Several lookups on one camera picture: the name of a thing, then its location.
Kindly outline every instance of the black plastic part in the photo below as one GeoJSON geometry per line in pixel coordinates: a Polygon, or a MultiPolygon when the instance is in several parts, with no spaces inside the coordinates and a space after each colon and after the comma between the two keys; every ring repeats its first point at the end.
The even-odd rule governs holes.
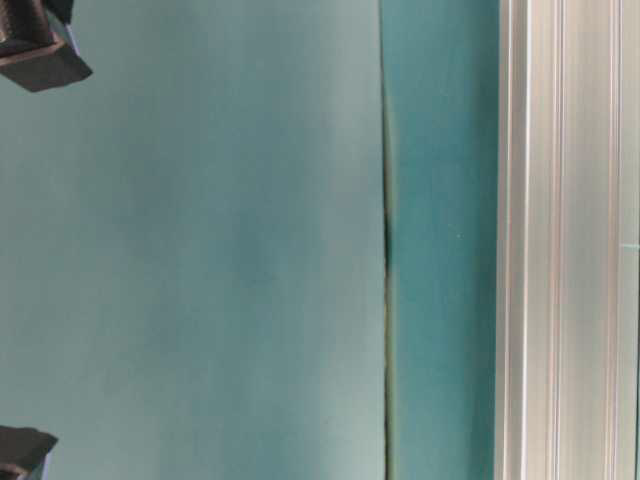
{"type": "Polygon", "coordinates": [[[0,0],[0,57],[53,43],[41,0],[0,0]]]}
{"type": "Polygon", "coordinates": [[[92,73],[73,48],[59,37],[53,45],[0,58],[0,74],[30,92],[64,87],[92,73]]]}
{"type": "Polygon", "coordinates": [[[30,474],[42,463],[58,439],[32,428],[0,427],[0,472],[30,474]]]}
{"type": "Polygon", "coordinates": [[[71,23],[73,0],[44,0],[44,3],[46,7],[62,21],[62,23],[71,23]]]}

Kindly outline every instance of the gap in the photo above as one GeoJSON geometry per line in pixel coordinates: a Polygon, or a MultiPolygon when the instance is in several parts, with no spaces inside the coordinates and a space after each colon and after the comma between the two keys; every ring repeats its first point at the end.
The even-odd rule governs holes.
{"type": "Polygon", "coordinates": [[[392,245],[392,184],[391,184],[391,138],[389,107],[384,65],[384,17],[383,2],[378,0],[378,41],[380,54],[380,97],[382,126],[382,196],[384,223],[384,478],[393,480],[393,328],[391,295],[391,245],[392,245]]]}

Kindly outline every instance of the black clamp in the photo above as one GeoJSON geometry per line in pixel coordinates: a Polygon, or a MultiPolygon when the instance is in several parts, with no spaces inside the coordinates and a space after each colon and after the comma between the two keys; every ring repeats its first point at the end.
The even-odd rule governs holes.
{"type": "Polygon", "coordinates": [[[0,74],[31,92],[89,77],[72,11],[73,0],[0,0],[0,74]]]}

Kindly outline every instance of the green background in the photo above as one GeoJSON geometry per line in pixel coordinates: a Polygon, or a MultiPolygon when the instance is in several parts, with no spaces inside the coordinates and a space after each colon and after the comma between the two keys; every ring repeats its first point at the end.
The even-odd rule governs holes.
{"type": "Polygon", "coordinates": [[[378,10],[78,1],[0,82],[0,423],[51,480],[381,479],[378,10]]]}
{"type": "Polygon", "coordinates": [[[497,0],[383,0],[392,469],[493,478],[497,0]]]}

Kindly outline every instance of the teal surface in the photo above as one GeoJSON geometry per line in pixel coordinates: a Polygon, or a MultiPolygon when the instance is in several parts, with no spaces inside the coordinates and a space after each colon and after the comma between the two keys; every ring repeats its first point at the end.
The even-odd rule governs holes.
{"type": "Polygon", "coordinates": [[[493,469],[497,0],[383,0],[395,480],[493,469]]]}
{"type": "Polygon", "coordinates": [[[50,480],[381,479],[376,3],[77,4],[95,76],[0,82],[0,423],[50,480]]]}

